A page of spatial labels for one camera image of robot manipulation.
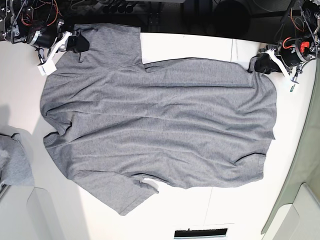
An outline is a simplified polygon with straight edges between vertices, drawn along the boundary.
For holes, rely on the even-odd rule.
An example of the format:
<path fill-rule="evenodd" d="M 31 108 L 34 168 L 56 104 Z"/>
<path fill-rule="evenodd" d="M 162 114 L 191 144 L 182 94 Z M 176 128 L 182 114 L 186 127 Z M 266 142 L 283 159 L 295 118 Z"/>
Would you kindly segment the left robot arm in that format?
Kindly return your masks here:
<path fill-rule="evenodd" d="M 286 10 L 258 13 L 253 18 L 281 17 L 276 32 L 279 39 L 258 50 L 254 70 L 263 74 L 282 73 L 292 82 L 303 73 L 305 66 L 320 58 L 320 2 L 292 0 Z M 283 38 L 286 20 L 290 19 L 294 36 Z"/>

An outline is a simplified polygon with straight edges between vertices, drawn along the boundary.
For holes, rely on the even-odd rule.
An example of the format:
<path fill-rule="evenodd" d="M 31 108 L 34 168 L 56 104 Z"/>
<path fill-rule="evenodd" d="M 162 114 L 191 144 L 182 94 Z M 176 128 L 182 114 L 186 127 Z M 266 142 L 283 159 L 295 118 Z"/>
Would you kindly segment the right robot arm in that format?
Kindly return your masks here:
<path fill-rule="evenodd" d="M 0 40 L 27 44 L 44 58 L 47 54 L 89 50 L 89 41 L 67 24 L 57 0 L 2 0 Z"/>

